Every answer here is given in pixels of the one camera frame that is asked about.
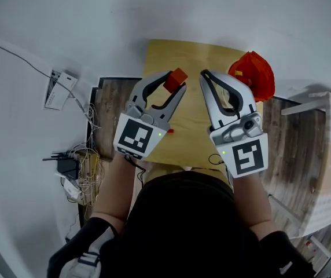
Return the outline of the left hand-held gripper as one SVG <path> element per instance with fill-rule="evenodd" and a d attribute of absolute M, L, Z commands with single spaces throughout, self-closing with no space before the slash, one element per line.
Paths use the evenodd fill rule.
<path fill-rule="evenodd" d="M 173 116 L 184 93 L 181 84 L 161 106 L 147 106 L 147 98 L 169 77 L 172 71 L 152 74 L 137 82 L 130 94 L 126 109 L 119 116 L 113 147 L 117 152 L 134 159 L 144 160 L 170 129 L 168 121 Z"/>

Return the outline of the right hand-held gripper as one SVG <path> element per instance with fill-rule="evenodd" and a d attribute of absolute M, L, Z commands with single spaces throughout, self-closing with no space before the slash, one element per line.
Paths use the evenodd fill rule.
<path fill-rule="evenodd" d="M 224 108 L 214 83 L 227 90 L 233 108 Z M 200 86 L 211 121 L 209 137 L 233 178 L 268 168 L 268 135 L 250 88 L 238 79 L 204 69 Z"/>

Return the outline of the person's right forearm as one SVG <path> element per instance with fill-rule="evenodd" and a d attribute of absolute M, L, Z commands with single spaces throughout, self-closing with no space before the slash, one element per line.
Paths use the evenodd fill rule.
<path fill-rule="evenodd" d="M 250 228 L 271 226 L 271 206 L 257 173 L 234 178 L 233 192 L 238 213 Z"/>

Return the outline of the person's left forearm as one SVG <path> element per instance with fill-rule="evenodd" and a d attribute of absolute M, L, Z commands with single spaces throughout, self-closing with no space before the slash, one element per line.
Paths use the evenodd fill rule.
<path fill-rule="evenodd" d="M 96 198 L 91 217 L 101 218 L 120 233 L 126 223 L 134 189 L 135 166 L 116 153 Z"/>

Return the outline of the cream bucket with orange liner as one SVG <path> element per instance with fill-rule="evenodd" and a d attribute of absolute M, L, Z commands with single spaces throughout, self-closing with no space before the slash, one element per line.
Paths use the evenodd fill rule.
<path fill-rule="evenodd" d="M 235 76 L 235 71 L 241 71 L 242 76 Z M 275 78 L 268 62 L 256 52 L 246 52 L 234 62 L 228 74 L 247 85 L 253 93 L 256 102 L 265 102 L 275 94 Z"/>

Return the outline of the white board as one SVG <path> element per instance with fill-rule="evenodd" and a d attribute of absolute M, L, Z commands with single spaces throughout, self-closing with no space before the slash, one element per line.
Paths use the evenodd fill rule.
<path fill-rule="evenodd" d="M 292 115 L 292 114 L 298 114 L 301 112 L 306 112 L 310 111 L 313 109 L 318 109 L 322 107 L 326 107 L 328 104 L 328 101 L 324 98 L 310 101 L 308 103 L 296 105 L 290 108 L 285 108 L 281 110 L 281 115 L 286 116 L 286 115 Z"/>

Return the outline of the black router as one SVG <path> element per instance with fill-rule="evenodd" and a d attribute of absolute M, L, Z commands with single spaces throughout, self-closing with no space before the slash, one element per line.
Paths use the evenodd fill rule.
<path fill-rule="evenodd" d="M 49 158 L 43 158 L 42 160 L 44 162 L 56 161 L 56 170 L 61 177 L 65 177 L 70 181 L 75 181 L 79 178 L 79 162 L 68 152 L 53 153 Z"/>

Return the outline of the white network device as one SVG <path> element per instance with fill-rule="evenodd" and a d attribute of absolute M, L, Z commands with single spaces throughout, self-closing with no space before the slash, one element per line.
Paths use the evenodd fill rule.
<path fill-rule="evenodd" d="M 72 184 L 69 179 L 65 178 L 63 180 L 63 188 L 65 189 L 65 193 L 71 200 L 74 200 L 76 202 L 81 201 L 82 199 L 81 190 L 77 188 L 74 184 Z"/>

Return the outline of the person's black shirt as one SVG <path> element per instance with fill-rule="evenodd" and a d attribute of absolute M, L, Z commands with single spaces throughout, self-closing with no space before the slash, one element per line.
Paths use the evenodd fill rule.
<path fill-rule="evenodd" d="M 122 232 L 98 217 L 49 260 L 47 278 L 98 251 L 89 267 L 99 278 L 314 278 L 312 264 L 285 232 L 263 239 L 238 215 L 230 187 L 197 172 L 151 180 L 139 193 Z"/>

